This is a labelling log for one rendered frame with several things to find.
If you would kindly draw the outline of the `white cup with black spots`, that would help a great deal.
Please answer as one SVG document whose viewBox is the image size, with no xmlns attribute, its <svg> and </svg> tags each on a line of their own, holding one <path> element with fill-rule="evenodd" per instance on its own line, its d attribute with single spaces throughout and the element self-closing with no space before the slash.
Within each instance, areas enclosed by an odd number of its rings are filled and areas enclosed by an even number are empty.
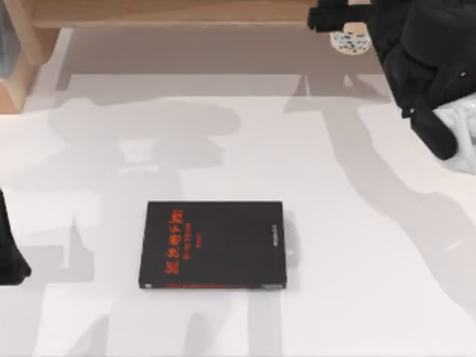
<svg viewBox="0 0 476 357">
<path fill-rule="evenodd" d="M 342 30 L 331 32 L 329 40 L 337 52 L 347 56 L 365 54 L 373 47 L 367 26 L 363 22 L 346 23 Z"/>
</svg>

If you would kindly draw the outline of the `black book with red lettering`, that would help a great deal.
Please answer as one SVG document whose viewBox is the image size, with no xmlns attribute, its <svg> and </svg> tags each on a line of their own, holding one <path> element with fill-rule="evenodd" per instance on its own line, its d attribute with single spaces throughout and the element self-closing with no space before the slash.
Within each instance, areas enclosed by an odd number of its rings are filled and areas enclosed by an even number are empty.
<svg viewBox="0 0 476 357">
<path fill-rule="evenodd" d="M 151 201 L 142 289 L 284 289 L 280 201 Z"/>
</svg>

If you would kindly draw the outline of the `pale wooden shelf unit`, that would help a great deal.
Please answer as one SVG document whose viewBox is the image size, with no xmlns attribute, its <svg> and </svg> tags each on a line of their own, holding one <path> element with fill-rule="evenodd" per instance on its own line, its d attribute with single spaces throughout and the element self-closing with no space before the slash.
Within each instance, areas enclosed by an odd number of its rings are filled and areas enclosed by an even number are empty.
<svg viewBox="0 0 476 357">
<path fill-rule="evenodd" d="M 60 34 L 75 69 L 103 74 L 284 74 L 309 41 L 315 0 L 4 0 L 20 52 L 0 80 L 0 115 L 19 113 Z"/>
</svg>

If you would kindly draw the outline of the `grey blue panel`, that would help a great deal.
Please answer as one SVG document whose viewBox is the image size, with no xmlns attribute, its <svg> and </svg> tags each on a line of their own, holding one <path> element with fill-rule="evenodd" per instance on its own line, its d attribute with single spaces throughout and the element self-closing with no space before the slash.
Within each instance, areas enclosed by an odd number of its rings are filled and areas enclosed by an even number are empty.
<svg viewBox="0 0 476 357">
<path fill-rule="evenodd" d="M 4 0 L 0 0 L 0 80 L 7 79 L 13 73 L 19 52 L 19 38 Z"/>
</svg>

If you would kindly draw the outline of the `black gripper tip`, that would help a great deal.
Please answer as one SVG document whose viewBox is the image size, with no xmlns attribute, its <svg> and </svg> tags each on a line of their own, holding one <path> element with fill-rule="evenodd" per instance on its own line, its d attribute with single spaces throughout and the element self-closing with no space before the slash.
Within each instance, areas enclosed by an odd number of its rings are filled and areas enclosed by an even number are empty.
<svg viewBox="0 0 476 357">
<path fill-rule="evenodd" d="M 0 286 L 18 286 L 31 272 L 13 238 L 4 194 L 0 190 Z"/>
</svg>

